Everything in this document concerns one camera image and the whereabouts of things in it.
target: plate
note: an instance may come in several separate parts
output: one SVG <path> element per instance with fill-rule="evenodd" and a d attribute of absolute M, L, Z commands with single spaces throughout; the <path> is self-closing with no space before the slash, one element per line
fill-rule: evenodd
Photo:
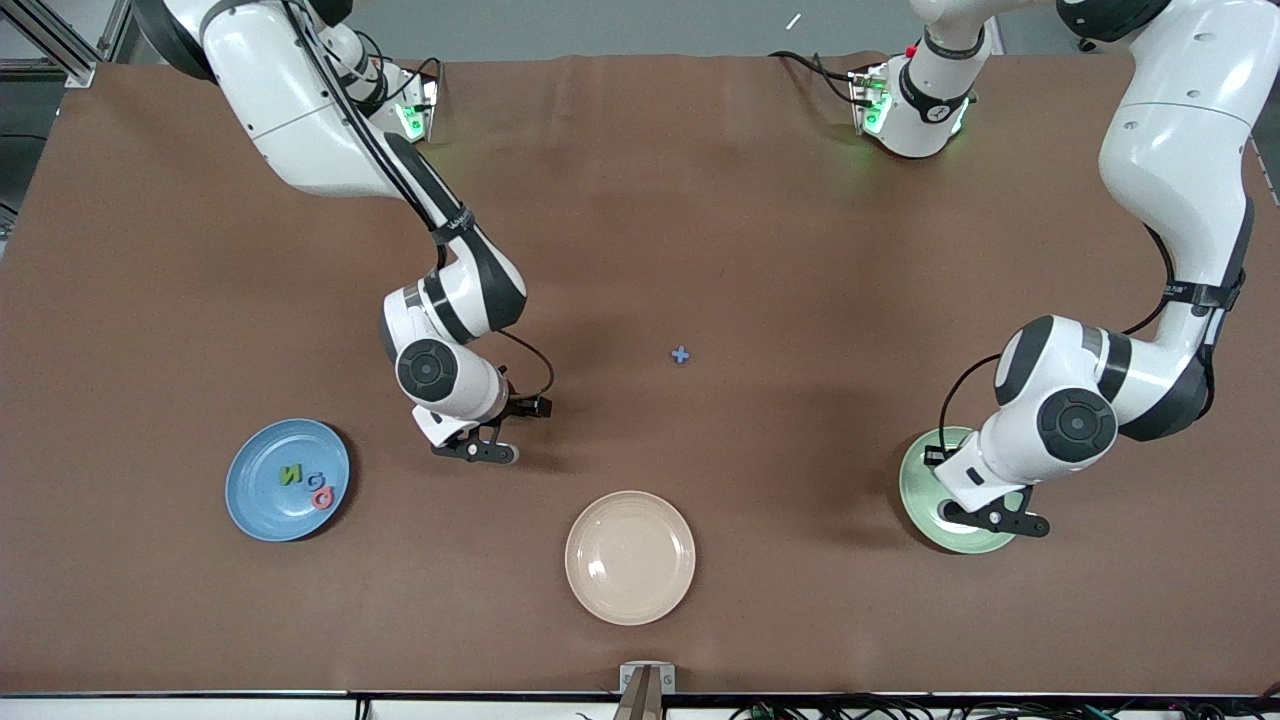
<path fill-rule="evenodd" d="M 694 534 L 666 500 L 607 495 L 582 511 L 564 543 L 577 601 L 616 625 L 644 625 L 675 610 L 694 580 Z"/>
<path fill-rule="evenodd" d="M 959 447 L 973 430 L 947 428 L 946 432 L 947 447 Z M 951 552 L 980 555 L 1009 544 L 1009 541 L 1014 539 L 1009 533 L 993 533 L 942 519 L 942 503 L 951 500 L 951 493 L 942 487 L 933 469 L 924 464 L 924 447 L 928 445 L 938 445 L 938 430 L 929 430 L 911 443 L 906 456 L 902 457 L 902 470 L 897 475 L 902 506 L 911 523 L 924 533 L 924 537 Z"/>
<path fill-rule="evenodd" d="M 320 529 L 351 479 L 347 446 L 329 425 L 273 423 L 241 447 L 227 471 L 227 511 L 252 538 L 287 542 Z"/>

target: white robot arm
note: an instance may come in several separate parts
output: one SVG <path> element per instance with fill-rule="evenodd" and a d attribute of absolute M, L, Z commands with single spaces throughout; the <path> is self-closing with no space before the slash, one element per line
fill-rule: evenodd
<path fill-rule="evenodd" d="M 868 110 L 867 132 L 901 155 L 937 152 L 952 128 L 932 122 L 922 108 L 934 100 L 913 100 L 910 88 L 933 88 L 937 102 L 963 110 L 986 58 L 983 20 L 1029 4 L 914 0 L 932 40 L 911 61 L 882 69 L 901 82 L 873 97 L 883 106 Z M 957 451 L 943 451 L 934 474 L 959 503 L 943 509 L 945 520 L 1019 534 L 1042 533 L 1016 529 L 1004 496 L 1089 466 L 1117 436 L 1166 437 L 1207 410 L 1213 347 L 1244 282 L 1252 231 L 1242 155 L 1280 68 L 1280 10 L 1265 0 L 1059 0 L 1057 9 L 1082 37 L 1133 54 L 1100 168 L 1116 201 L 1162 241 L 1170 282 L 1151 342 L 1044 316 L 1005 347 L 1000 410 Z M 877 90 L 868 83 L 865 92 Z"/>
<path fill-rule="evenodd" d="M 513 396 L 499 369 L 466 348 L 513 324 L 526 290 L 515 265 L 413 149 L 434 83 L 370 55 L 333 0 L 138 0 L 147 37 L 174 67 L 219 85 L 282 179 L 329 197 L 403 199 L 435 241 L 435 266 L 383 302 L 381 337 L 413 418 L 439 455 L 512 462 L 480 425 L 548 416 Z M 445 264 L 445 247 L 456 260 Z"/>

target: black cable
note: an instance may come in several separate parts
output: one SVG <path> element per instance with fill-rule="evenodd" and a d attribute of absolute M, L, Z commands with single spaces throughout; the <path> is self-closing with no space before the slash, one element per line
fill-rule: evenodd
<path fill-rule="evenodd" d="M 837 97 L 840 97 L 845 102 L 849 102 L 850 105 L 856 105 L 859 108 L 870 108 L 873 105 L 869 100 L 861 100 L 861 99 L 858 99 L 858 97 L 851 97 L 851 96 L 845 95 L 844 92 L 841 92 L 840 88 L 836 87 L 836 83 L 833 81 L 835 79 L 842 79 L 842 81 L 847 82 L 849 81 L 849 76 L 847 74 L 838 74 L 838 73 L 833 73 L 833 72 L 828 70 L 826 67 L 823 67 L 822 58 L 819 58 L 817 53 L 813 54 L 813 61 L 812 63 L 809 60 L 805 60 L 800 55 L 796 55 L 795 53 L 791 53 L 788 50 L 780 50 L 777 53 L 771 53 L 768 56 L 769 58 L 782 58 L 785 60 L 796 60 L 797 63 L 800 63 L 801 65 L 804 65 L 805 68 L 808 68 L 810 72 L 820 74 L 822 79 L 827 81 L 827 87 L 829 87 L 831 91 L 835 92 Z M 856 73 L 859 70 L 865 70 L 867 68 L 869 68 L 872 65 L 878 65 L 878 64 L 879 63 L 872 63 L 870 65 L 859 65 L 856 68 L 851 68 L 847 72 Z"/>
<path fill-rule="evenodd" d="M 398 88 L 396 88 L 396 92 L 392 92 L 385 99 L 390 100 L 392 97 L 396 97 L 401 92 L 404 92 L 404 88 L 408 87 L 413 82 L 415 77 L 421 77 L 422 76 L 422 69 L 426 68 L 428 63 L 435 63 L 435 72 L 436 73 L 443 73 L 443 70 L 442 70 L 443 65 L 440 64 L 440 59 L 439 58 L 428 58 L 428 59 L 422 60 L 417 65 L 416 70 L 413 70 L 412 73 L 410 73 L 408 79 L 406 79 L 403 85 L 401 85 Z"/>
<path fill-rule="evenodd" d="M 367 42 L 370 47 L 374 49 L 374 58 L 378 58 L 379 60 L 387 59 L 387 55 L 383 55 L 383 49 L 378 46 L 378 41 L 370 37 L 367 32 L 357 29 L 356 37 L 358 37 L 361 42 Z"/>
<path fill-rule="evenodd" d="M 842 79 L 842 81 L 847 81 L 849 79 L 847 73 L 860 73 L 863 70 L 867 70 L 868 68 L 873 68 L 876 65 L 882 64 L 879 61 L 868 63 L 865 65 L 858 65 L 856 68 L 850 68 L 849 70 L 846 70 L 846 74 L 841 74 L 841 73 L 831 72 L 831 70 L 823 68 L 822 65 L 815 64 L 815 60 L 819 60 L 817 53 L 814 53 L 814 55 L 813 55 L 814 60 L 809 60 L 808 58 L 805 58 L 803 55 L 799 55 L 796 53 L 792 53 L 790 50 L 778 50 L 777 53 L 769 53 L 765 56 L 767 58 L 783 58 L 786 60 L 795 60 L 796 63 L 800 63 L 801 65 L 809 68 L 810 72 L 822 73 L 822 74 L 829 77 L 831 79 Z"/>
<path fill-rule="evenodd" d="M 521 393 L 521 395 L 513 395 L 513 396 L 511 396 L 511 398 L 512 400 L 529 400 L 531 397 L 541 397 L 543 395 L 545 395 L 547 391 L 549 391 L 552 388 L 552 386 L 556 384 L 556 366 L 552 365 L 552 361 L 545 355 L 543 355 L 541 350 L 538 350 L 536 347 L 534 347 L 529 342 L 525 342 L 524 340 L 521 340 L 515 333 L 512 333 L 509 331 L 498 331 L 498 334 L 500 334 L 500 336 L 506 337 L 507 340 L 511 340 L 511 341 L 513 341 L 513 342 L 516 342 L 518 345 L 522 345 L 525 347 L 525 350 L 527 350 L 527 351 L 532 352 L 534 355 L 536 355 L 538 359 L 543 361 L 543 365 L 547 365 L 547 384 L 543 386 L 543 389 L 540 389 L 538 392 L 526 392 L 526 393 Z"/>
<path fill-rule="evenodd" d="M 942 401 L 942 411 L 938 413 L 938 445 L 942 446 L 942 454 L 943 455 L 948 455 L 947 454 L 947 441 L 946 441 L 946 437 L 945 437 L 945 433 L 946 433 L 945 428 L 947 427 L 947 407 L 951 405 L 951 398 L 955 397 L 957 392 L 960 392 L 960 386 L 963 386 L 964 382 L 969 379 L 969 375 L 972 375 L 975 372 L 978 372 L 978 369 L 982 368 L 983 365 L 986 365 L 987 363 L 995 363 L 996 360 L 1000 360 L 1000 355 L 998 354 L 997 355 L 988 355 L 987 357 L 983 357 L 982 360 L 978 360 L 973 365 L 969 365 L 968 370 L 965 370 L 964 373 L 960 373 L 960 379 L 957 379 L 955 382 L 955 384 L 951 386 L 951 391 L 947 392 L 947 397 Z M 961 716 L 960 720 L 968 720 L 968 715 Z"/>
<path fill-rule="evenodd" d="M 1156 243 L 1156 250 L 1160 251 L 1160 259 L 1165 263 L 1165 287 L 1169 287 L 1170 284 L 1174 283 L 1174 259 L 1170 258 L 1170 255 L 1169 255 L 1169 247 L 1165 246 L 1165 240 L 1162 237 L 1160 237 L 1160 233 L 1157 233 L 1156 231 L 1151 229 L 1149 225 L 1143 225 L 1143 227 L 1146 227 L 1147 232 L 1151 233 L 1151 240 Z M 1143 318 L 1142 320 L 1139 320 L 1138 324 L 1135 324 L 1134 327 L 1124 331 L 1120 334 L 1133 334 L 1133 333 L 1140 331 L 1142 328 L 1146 328 L 1147 325 L 1149 325 L 1152 323 L 1152 320 L 1155 320 L 1156 318 L 1158 318 L 1160 314 L 1165 311 L 1165 306 L 1166 305 L 1169 305 L 1169 299 L 1166 299 L 1164 295 L 1161 295 L 1160 296 L 1160 302 L 1156 304 L 1156 309 L 1155 310 L 1152 310 L 1146 318 Z"/>

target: beige plate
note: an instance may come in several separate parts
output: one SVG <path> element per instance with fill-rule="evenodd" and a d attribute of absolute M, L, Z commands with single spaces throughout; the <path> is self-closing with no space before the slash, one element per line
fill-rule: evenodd
<path fill-rule="evenodd" d="M 689 592 L 694 561 L 694 536 L 680 511 L 639 491 L 593 502 L 564 544 L 577 601 L 616 625 L 644 625 L 671 612 Z"/>

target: brown table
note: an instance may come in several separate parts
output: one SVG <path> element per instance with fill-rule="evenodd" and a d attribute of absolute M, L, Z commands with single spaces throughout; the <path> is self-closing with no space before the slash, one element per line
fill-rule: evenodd
<path fill-rule="evenodd" d="M 504 433 L 521 462 L 486 468 L 430 454 L 378 341 L 433 256 L 410 209 L 291 190 L 215 87 L 100 68 L 0 264 L 0 691 L 594 689 L 637 657 L 686 691 L 1260 691 L 1280 224 L 1252 151 L 1212 415 L 1047 484 L 1044 541 L 951 556 L 897 507 L 970 361 L 1039 314 L 1153 305 L 1158 256 L 1096 169 L 1128 73 L 993 60 L 965 132 L 905 161 L 778 60 L 451 67 L 426 152 L 524 272 L 518 332 L 559 373 L 556 416 Z M 978 378 L 956 421 L 993 410 Z M 291 416 L 343 433 L 356 492 L 319 537 L 256 542 L 227 465 Z M 577 512 L 625 488 L 698 541 L 685 602 L 640 628 L 563 577 Z"/>

